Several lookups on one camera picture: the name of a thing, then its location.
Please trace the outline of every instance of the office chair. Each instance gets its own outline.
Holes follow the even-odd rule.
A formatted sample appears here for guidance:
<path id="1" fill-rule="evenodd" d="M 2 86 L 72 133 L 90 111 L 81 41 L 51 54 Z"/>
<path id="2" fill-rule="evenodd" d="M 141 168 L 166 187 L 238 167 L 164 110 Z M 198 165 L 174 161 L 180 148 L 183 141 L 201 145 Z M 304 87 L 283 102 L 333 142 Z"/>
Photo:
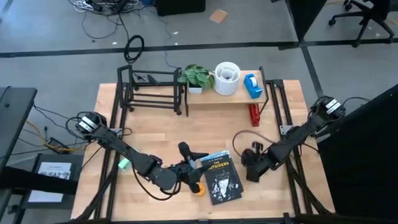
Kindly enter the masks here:
<path id="1" fill-rule="evenodd" d="M 385 20 L 387 19 L 387 15 L 389 12 L 398 11 L 398 0 L 364 0 L 364 1 L 365 2 L 371 1 L 373 3 L 373 7 L 369 8 L 364 4 L 361 4 L 355 0 L 345 1 L 347 11 L 351 9 L 352 6 L 349 7 L 351 4 L 354 4 L 355 6 L 360 8 L 361 11 L 334 15 L 329 21 L 329 26 L 335 25 L 336 18 L 339 17 L 361 16 L 363 17 L 363 19 L 359 24 L 362 25 L 362 28 L 361 31 L 359 32 L 358 38 L 352 43 L 353 47 L 358 47 L 361 44 L 361 38 L 371 19 L 377 22 L 381 27 L 383 27 L 383 29 L 385 29 L 390 34 L 390 37 L 386 39 L 386 43 L 387 44 L 392 43 L 395 34 L 391 30 L 391 28 L 386 24 Z"/>

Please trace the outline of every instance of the concrete floor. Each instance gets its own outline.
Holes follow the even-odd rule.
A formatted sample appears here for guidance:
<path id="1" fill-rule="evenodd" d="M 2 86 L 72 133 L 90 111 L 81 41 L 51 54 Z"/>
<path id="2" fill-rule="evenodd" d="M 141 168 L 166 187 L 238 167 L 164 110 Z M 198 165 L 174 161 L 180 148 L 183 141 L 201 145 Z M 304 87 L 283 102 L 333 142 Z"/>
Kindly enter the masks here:
<path id="1" fill-rule="evenodd" d="M 221 24 L 209 21 L 215 9 L 228 12 Z M 123 16 L 130 35 L 140 34 L 146 46 L 161 46 L 168 37 L 165 24 L 149 8 L 140 16 Z M 359 19 L 339 19 L 331 28 L 328 20 L 343 12 L 341 4 L 326 5 L 309 30 L 306 40 L 355 39 Z M 76 12 L 66 0 L 14 1 L 0 24 L 0 52 L 26 52 L 44 50 L 104 49 L 124 47 L 126 34 L 122 27 L 103 40 L 87 37 L 81 29 L 84 13 Z M 390 13 L 398 20 L 398 14 Z M 208 0 L 203 13 L 163 17 L 169 23 L 172 38 L 166 45 L 216 44 L 230 42 L 295 41 L 295 32 L 284 1 L 271 4 L 266 0 Z M 93 14 L 87 15 L 86 28 L 92 35 L 101 36 L 114 29 L 114 24 Z M 398 34 L 398 26 L 389 23 Z M 364 38 L 385 38 L 387 34 L 370 23 Z M 398 83 L 396 58 L 397 44 L 309 47 L 309 52 L 326 95 L 339 100 L 351 96 L 374 98 Z M 169 52 L 169 63 L 184 67 L 197 63 L 209 68 L 231 61 L 244 70 L 263 66 L 266 77 L 298 79 L 301 81 L 305 101 L 311 105 L 317 98 L 313 83 L 300 49 L 279 51 L 275 47 L 240 49 L 179 50 Z M 100 83 L 116 81 L 116 68 L 125 65 L 122 54 L 68 55 L 51 57 L 0 58 L 1 86 L 32 86 L 38 89 L 35 103 L 38 106 L 74 116 L 79 111 L 92 110 Z M 171 70 L 164 61 L 163 52 L 144 52 L 134 64 L 140 70 Z M 347 104 L 353 111 L 362 102 Z M 64 119 L 51 116 L 57 123 Z M 49 127 L 49 135 L 65 144 L 74 139 L 65 130 L 55 127 L 41 114 L 32 110 L 29 121 L 40 128 Z M 21 134 L 27 141 L 39 143 L 29 133 Z M 18 142 L 14 152 L 35 150 Z M 11 164 L 30 169 L 34 154 L 13 156 Z M 68 220 L 69 210 L 28 210 L 23 223 L 57 223 Z M 10 223 L 12 216 L 5 215 L 0 223 Z"/>

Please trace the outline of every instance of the wooden table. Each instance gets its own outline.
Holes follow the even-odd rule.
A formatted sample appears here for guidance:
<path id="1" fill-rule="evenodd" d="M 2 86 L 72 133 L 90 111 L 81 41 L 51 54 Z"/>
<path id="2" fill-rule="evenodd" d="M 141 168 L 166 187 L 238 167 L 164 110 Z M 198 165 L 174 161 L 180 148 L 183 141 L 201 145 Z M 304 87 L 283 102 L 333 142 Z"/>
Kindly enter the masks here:
<path id="1" fill-rule="evenodd" d="M 294 124 L 306 121 L 307 107 L 300 82 L 284 81 L 290 112 Z M 116 84 L 101 84 L 98 91 L 95 111 L 110 119 Z M 160 202 L 150 198 L 137 184 L 131 170 L 119 171 L 114 201 L 113 220 L 191 220 L 191 219 L 229 219 L 229 218 L 270 218 L 281 217 L 284 212 L 294 215 L 285 166 L 276 171 L 266 172 L 260 183 L 248 182 L 246 170 L 240 163 L 240 157 L 231 149 L 231 140 L 235 133 L 251 129 L 275 141 L 279 140 L 279 128 L 275 120 L 272 100 L 265 107 L 259 127 L 252 127 L 248 106 L 238 104 L 191 105 L 189 117 L 177 116 L 172 110 L 157 108 L 136 108 L 128 113 L 126 127 L 132 129 L 131 136 L 124 140 L 140 151 L 162 158 L 164 165 L 176 164 L 182 160 L 177 144 L 185 141 L 194 152 L 214 153 L 229 149 L 239 177 L 243 183 L 242 198 L 221 205 L 212 206 L 207 193 L 202 197 L 193 195 L 186 185 L 181 192 L 168 201 Z M 236 140 L 239 151 L 249 147 L 256 136 L 242 134 Z M 316 147 L 314 139 L 307 144 Z M 91 157 L 98 146 L 93 144 L 85 153 L 85 161 Z M 326 182 L 322 162 L 313 149 L 302 147 L 302 162 L 307 184 L 324 206 L 333 211 L 333 203 Z M 72 218 L 79 216 L 93 198 L 98 189 L 104 151 L 100 151 L 85 166 L 80 176 Z M 158 197 L 162 197 L 158 187 L 142 180 L 145 187 Z M 298 191 L 303 208 L 301 191 Z M 104 196 L 103 217 L 108 193 Z"/>

